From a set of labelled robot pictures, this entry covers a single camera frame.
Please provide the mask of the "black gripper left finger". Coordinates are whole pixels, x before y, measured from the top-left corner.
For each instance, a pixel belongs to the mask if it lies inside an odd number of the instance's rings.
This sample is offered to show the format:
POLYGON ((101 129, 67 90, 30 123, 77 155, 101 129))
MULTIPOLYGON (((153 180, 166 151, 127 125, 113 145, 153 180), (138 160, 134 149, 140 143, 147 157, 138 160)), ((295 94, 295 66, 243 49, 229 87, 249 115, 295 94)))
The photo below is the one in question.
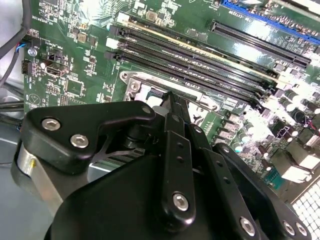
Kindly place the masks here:
POLYGON ((76 190, 134 160, 155 157, 163 165, 160 218, 192 224, 191 142, 185 121, 173 112, 174 95, 165 93, 155 107, 122 101, 34 109, 23 121, 19 168, 55 216, 76 190))

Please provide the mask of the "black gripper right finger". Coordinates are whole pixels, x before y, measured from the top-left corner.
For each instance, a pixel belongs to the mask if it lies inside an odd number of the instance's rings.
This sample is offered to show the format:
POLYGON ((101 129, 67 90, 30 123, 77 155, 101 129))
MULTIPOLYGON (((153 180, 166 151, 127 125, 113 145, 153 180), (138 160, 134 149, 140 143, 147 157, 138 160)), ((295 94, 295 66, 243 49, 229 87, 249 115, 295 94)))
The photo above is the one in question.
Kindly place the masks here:
POLYGON ((211 146, 190 122, 186 100, 173 95, 173 112, 185 121, 192 166, 203 173, 206 210, 222 240, 310 240, 310 231, 225 143, 211 146))

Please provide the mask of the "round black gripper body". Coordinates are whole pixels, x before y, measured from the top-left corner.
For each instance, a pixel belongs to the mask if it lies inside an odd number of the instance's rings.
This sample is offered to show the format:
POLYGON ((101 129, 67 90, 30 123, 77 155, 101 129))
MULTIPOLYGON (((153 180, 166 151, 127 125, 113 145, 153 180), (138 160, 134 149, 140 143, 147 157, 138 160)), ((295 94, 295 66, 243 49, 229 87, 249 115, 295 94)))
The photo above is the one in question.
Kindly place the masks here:
POLYGON ((173 232, 160 217, 163 164, 136 159, 69 195, 57 210, 47 240, 235 240, 216 192, 192 172, 196 216, 173 232))

